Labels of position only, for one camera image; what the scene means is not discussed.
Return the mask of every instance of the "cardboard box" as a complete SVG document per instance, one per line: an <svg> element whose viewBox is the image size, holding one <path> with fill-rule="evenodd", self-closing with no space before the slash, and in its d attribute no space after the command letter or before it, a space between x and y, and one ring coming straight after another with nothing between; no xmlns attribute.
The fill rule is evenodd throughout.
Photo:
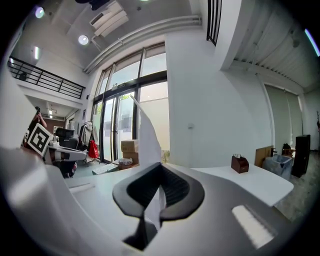
<svg viewBox="0 0 320 256"><path fill-rule="evenodd" d="M128 139L121 141L121 151L130 153L138 152L138 140Z"/></svg>
<svg viewBox="0 0 320 256"><path fill-rule="evenodd" d="M133 164L139 164L139 153L137 152L123 152L122 158L131 158Z"/></svg>
<svg viewBox="0 0 320 256"><path fill-rule="evenodd" d="M136 163L136 164L133 163L133 164L130 164L130 165L119 164L119 171L126 170L126 169L133 168L133 167L137 167L137 166L139 166L138 163Z"/></svg>

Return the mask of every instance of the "air conditioner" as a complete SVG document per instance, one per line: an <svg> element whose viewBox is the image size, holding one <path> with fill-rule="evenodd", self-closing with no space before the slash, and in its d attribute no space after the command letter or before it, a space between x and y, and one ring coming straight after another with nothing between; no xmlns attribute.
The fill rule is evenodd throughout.
<svg viewBox="0 0 320 256"><path fill-rule="evenodd" d="M96 36L106 37L113 30L126 23L129 20L126 11L117 1L108 4L106 9L100 12L90 21L94 27Z"/></svg>

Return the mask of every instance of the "person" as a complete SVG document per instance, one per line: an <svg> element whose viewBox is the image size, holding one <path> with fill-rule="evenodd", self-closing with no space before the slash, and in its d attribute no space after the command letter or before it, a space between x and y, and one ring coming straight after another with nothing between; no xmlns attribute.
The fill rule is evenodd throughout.
<svg viewBox="0 0 320 256"><path fill-rule="evenodd" d="M36 109L36 114L29 125L29 136L32 134L34 128L38 123L40 123L44 128L47 128L47 123L41 116L40 107L36 106L35 109Z"/></svg>

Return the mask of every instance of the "door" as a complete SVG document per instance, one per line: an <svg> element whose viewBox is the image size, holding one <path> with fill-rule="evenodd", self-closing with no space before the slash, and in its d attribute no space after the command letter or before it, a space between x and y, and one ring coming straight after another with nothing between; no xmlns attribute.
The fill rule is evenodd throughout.
<svg viewBox="0 0 320 256"><path fill-rule="evenodd" d="M92 122L99 134L96 144L102 162L122 158L121 141L133 138L134 92L99 102L94 108Z"/></svg>
<svg viewBox="0 0 320 256"><path fill-rule="evenodd" d="M133 116L134 100L130 96L135 96L130 92L118 97L118 111L116 115L116 152L117 159L122 158L121 141L132 140L133 138Z"/></svg>

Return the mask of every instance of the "ceiling light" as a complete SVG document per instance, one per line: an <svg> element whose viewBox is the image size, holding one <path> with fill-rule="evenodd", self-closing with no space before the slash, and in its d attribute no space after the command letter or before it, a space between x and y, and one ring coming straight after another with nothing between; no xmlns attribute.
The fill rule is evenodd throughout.
<svg viewBox="0 0 320 256"><path fill-rule="evenodd" d="M84 34L79 36L78 41L81 45L86 45L87 43L89 43L88 37Z"/></svg>
<svg viewBox="0 0 320 256"><path fill-rule="evenodd" d="M42 7L38 7L36 10L35 10L35 13L34 15L38 18L38 19L41 19L44 15L45 15L45 11Z"/></svg>
<svg viewBox="0 0 320 256"><path fill-rule="evenodd" d="M311 42L311 44L313 46L313 49L315 50L316 55L319 57L320 56L320 51L319 51L319 48L318 48L315 40L313 39L313 37L310 34L310 32L308 31L308 29L305 29L304 32L305 32L306 36L309 38L309 40L310 40L310 42Z"/></svg>
<svg viewBox="0 0 320 256"><path fill-rule="evenodd" d="M39 48L37 46L34 47L34 58L39 60Z"/></svg>

